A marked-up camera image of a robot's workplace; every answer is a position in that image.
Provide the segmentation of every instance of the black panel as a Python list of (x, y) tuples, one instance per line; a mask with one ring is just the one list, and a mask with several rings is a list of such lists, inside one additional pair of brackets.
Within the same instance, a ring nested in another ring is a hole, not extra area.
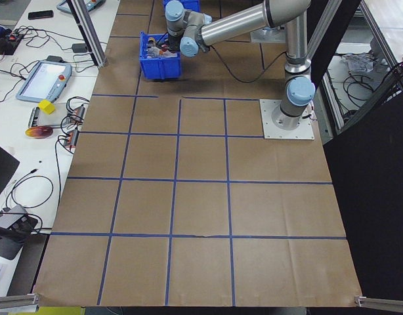
[[(311, 1), (311, 6), (307, 11), (308, 40), (314, 33), (328, 1), (329, 0)], [(326, 34), (318, 46), (318, 49), (311, 60), (311, 80), (316, 86), (319, 86), (321, 83), (322, 77), (327, 71), (331, 58), (333, 58), (359, 3), (360, 0), (342, 0), (333, 21), (329, 25)]]
[(403, 93), (324, 149), (363, 294), (403, 300)]
[(18, 165), (19, 161), (0, 147), (0, 193), (5, 189)]

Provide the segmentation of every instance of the white table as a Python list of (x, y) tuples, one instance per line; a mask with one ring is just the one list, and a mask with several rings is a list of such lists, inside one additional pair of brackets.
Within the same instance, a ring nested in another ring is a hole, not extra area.
[[(37, 29), (42, 28), (63, 35), (81, 38), (81, 34), (72, 15), (56, 9), (56, 5), (59, 2), (59, 0), (32, 0), (16, 27), (33, 26)], [(106, 0), (103, 6), (90, 12), (95, 30), (101, 42), (108, 42), (118, 5), (119, 0)], [(28, 12), (47, 9), (54, 11), (54, 18), (32, 21), (27, 19)], [(73, 43), (82, 43), (82, 41), (57, 35), (54, 35), (54, 38), (64, 48), (71, 47)], [(61, 51), (55, 43), (49, 42), (42, 48), (35, 49), (27, 47), (25, 42), (26, 41), (21, 42), (13, 56), (6, 56), (0, 62), (1, 70), (9, 70), (14, 62), (27, 65), (35, 60), (46, 59), (48, 55), (61, 56), (66, 61), (73, 61), (74, 54), (72, 52)], [(79, 64), (81, 68), (88, 65), (91, 65), (91, 63), (84, 62)], [(97, 75), (98, 69), (96, 67), (89, 68), (81, 73), (77, 73), (74, 70), (67, 87), (63, 90), (60, 98), (55, 102), (57, 108), (65, 107), (67, 99), (72, 96), (82, 96), (90, 99)], [(9, 91), (17, 81), (18, 78), (0, 73), (0, 100), (3, 99), (7, 91)], [(15, 94), (21, 87), (21, 84), (22, 82), (16, 86), (15, 90), (7, 97), (6, 101), (0, 103), (0, 146), (20, 161), (19, 168), (10, 181), (8, 188), (0, 195), (0, 210), (5, 204), (5, 192), (10, 190), (10, 186), (13, 184), (14, 180), (19, 179), (32, 169), (37, 168), (38, 171), (35, 175), (49, 177), (54, 183), (54, 192), (48, 202), (40, 207), (30, 209), (28, 212), (39, 215), (43, 219), (44, 227), (52, 227), (56, 216), (58, 201), (58, 175), (54, 144), (57, 135), (60, 135), (61, 132), (55, 131), (49, 138), (40, 140), (29, 138), (25, 135), (24, 132), (28, 128), (31, 111), (37, 104), (22, 102), (15, 98)], [(59, 147), (58, 159), (62, 185), (64, 185), (70, 163), (72, 162), (72, 155)], [(16, 197), (18, 201), (22, 201), (25, 205), (35, 205), (48, 196), (50, 188), (47, 181), (34, 178), (17, 189)], [(7, 294), (19, 257), (20, 252), (12, 261), (0, 257), (0, 263), (6, 265), (3, 275), (0, 276), (0, 297)]]

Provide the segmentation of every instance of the power adapter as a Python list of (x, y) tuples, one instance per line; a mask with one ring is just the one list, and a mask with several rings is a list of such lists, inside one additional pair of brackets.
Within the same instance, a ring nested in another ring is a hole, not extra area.
[(87, 53), (88, 47), (86, 46), (86, 44), (73, 44), (72, 50), (74, 53)]

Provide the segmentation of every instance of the metal profile bar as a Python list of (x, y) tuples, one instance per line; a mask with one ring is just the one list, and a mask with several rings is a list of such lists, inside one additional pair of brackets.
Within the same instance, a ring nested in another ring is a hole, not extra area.
[[(387, 60), (390, 68), (395, 67), (397, 65), (397, 59), (396, 59), (395, 55), (392, 53), (392, 50), (391, 50), (389, 44), (385, 40), (385, 37), (384, 37), (382, 31), (380, 30), (377, 21), (373, 17), (371, 10), (366, 5), (365, 1), (360, 2), (360, 9), (362, 10), (362, 13), (365, 16), (365, 19), (368, 21), (368, 24), (370, 25), (372, 35), (376, 38), (377, 42), (381, 46), (381, 50), (383, 51), (385, 59)], [(403, 79), (400, 80), (400, 83), (401, 83), (401, 86), (403, 89)]]
[(98, 68), (103, 67), (107, 63), (107, 58), (105, 57), (98, 35), (95, 32), (85, 2), (83, 0), (67, 0), (67, 3), (85, 40), (94, 65), (98, 66)]
[(0, 297), (0, 310), (4, 308), (37, 305), (38, 300), (39, 295), (36, 293), (27, 295), (14, 295), (12, 297)]
[(315, 52), (318, 49), (318, 46), (320, 46), (320, 43), (324, 37), (324, 34), (326, 34), (327, 29), (333, 20), (337, 10), (340, 7), (342, 0), (333, 0), (333, 1), (328, 1), (320, 20), (318, 21), (317, 26), (315, 27), (314, 33), (312, 34), (310, 41), (308, 43), (308, 59), (312, 60), (312, 57), (314, 57)]
[(358, 307), (372, 308), (374, 310), (388, 310), (391, 312), (403, 313), (403, 301), (369, 299), (367, 297), (354, 297)]

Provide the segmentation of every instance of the blue tape line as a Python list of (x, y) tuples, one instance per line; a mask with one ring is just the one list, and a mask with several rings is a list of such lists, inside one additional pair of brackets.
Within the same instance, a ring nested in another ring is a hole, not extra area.
[[(93, 180), (141, 180), (148, 182), (173, 182), (171, 178), (134, 178), (134, 177), (84, 177), (84, 176), (68, 176), (68, 179), (93, 179)], [(226, 184), (227, 180), (215, 179), (184, 179), (175, 180), (177, 182), (218, 182)], [(332, 182), (288, 182), (288, 181), (261, 181), (261, 180), (229, 180), (230, 184), (264, 184), (264, 185), (332, 185)]]
[(140, 38), (140, 36), (111, 35), (110, 38)]
[[(176, 137), (176, 133), (126, 133), (125, 131), (81, 131), (81, 133), (87, 133), (89, 135), (133, 135), (133, 136), (157, 136), (157, 137)], [(180, 134), (180, 137), (206, 137), (206, 138), (224, 138), (225, 135), (192, 135), (192, 134)], [(263, 136), (254, 135), (228, 135), (228, 138), (264, 138)]]
[(173, 235), (173, 230), (174, 230), (175, 193), (177, 190), (178, 163), (179, 163), (179, 151), (180, 151), (181, 108), (182, 108), (182, 100), (180, 100), (180, 102), (179, 102), (179, 109), (178, 109), (177, 147), (175, 148), (173, 200), (171, 203), (171, 221), (169, 223), (168, 265), (167, 265), (167, 285), (165, 288), (165, 306), (167, 306), (169, 304), (169, 282), (170, 282), (170, 277), (171, 277), (171, 255), (172, 255), (172, 246), (173, 246), (172, 235)]
[(148, 23), (148, 31), (146, 32), (147, 34), (149, 34), (150, 23), (152, 22), (152, 15), (154, 14), (154, 7), (155, 7), (155, 0), (152, 1), (152, 8), (150, 9), (150, 17), (149, 17), (149, 23)]
[(116, 15), (149, 16), (149, 14), (134, 14), (134, 13), (117, 13)]
[(213, 238), (232, 240), (346, 240), (346, 236), (279, 236), (279, 235), (191, 235), (191, 234), (145, 234), (102, 232), (51, 232), (52, 236), (95, 236), (118, 238)]
[(263, 46), (260, 43), (260, 54), (261, 54), (261, 66), (263, 67), (263, 70), (265, 69), (265, 57), (263, 54)]
[(223, 101), (223, 116), (225, 129), (225, 154), (226, 154), (226, 191), (228, 195), (228, 224), (229, 224), (229, 250), (230, 250), (230, 281), (232, 292), (232, 306), (236, 306), (235, 298), (235, 273), (234, 273), (234, 244), (232, 241), (232, 212), (230, 204), (230, 171), (229, 171), (229, 148), (228, 148), (228, 120), (226, 116), (226, 101)]
[[(139, 72), (139, 77), (138, 77), (137, 87), (136, 87), (136, 94), (137, 94), (138, 86), (139, 86), (139, 83), (140, 83), (141, 73), (142, 73), (142, 71)], [(131, 132), (131, 127), (133, 126), (133, 118), (135, 116), (136, 102), (137, 102), (137, 98), (135, 97), (135, 101), (133, 102), (133, 111), (131, 112), (131, 118), (130, 118), (130, 124), (129, 124), (129, 133)], [(97, 305), (100, 305), (100, 303), (101, 303), (102, 291), (104, 289), (106, 269), (107, 269), (107, 266), (108, 266), (108, 257), (110, 256), (112, 233), (114, 231), (114, 224), (116, 222), (117, 208), (118, 208), (119, 196), (120, 196), (120, 192), (121, 192), (121, 185), (123, 183), (125, 162), (127, 161), (127, 154), (128, 154), (128, 151), (129, 151), (130, 137), (131, 137), (130, 135), (127, 136), (127, 142), (126, 142), (126, 145), (125, 145), (125, 151), (124, 151), (124, 157), (123, 157), (123, 165), (121, 166), (121, 174), (120, 174), (119, 183), (118, 183), (116, 202), (114, 204), (114, 211), (113, 211), (112, 219), (111, 219), (110, 236), (108, 237), (108, 245), (107, 245), (107, 250), (106, 250), (106, 254), (105, 254), (104, 268), (102, 270), (101, 283), (100, 283), (100, 288), (99, 288), (99, 293), (98, 293), (98, 301), (96, 302)]]
[(183, 96), (183, 98), (187, 98), (189, 100), (256, 100), (256, 101), (259, 101), (258, 98), (223, 98), (223, 97), (198, 97), (198, 96)]
[(137, 97), (137, 98), (159, 98), (155, 95), (135, 95), (135, 94), (92, 94), (92, 96), (108, 96), (108, 97)]
[(120, 178), (118, 177), (88, 177), (88, 176), (68, 176), (68, 179), (120, 180)]

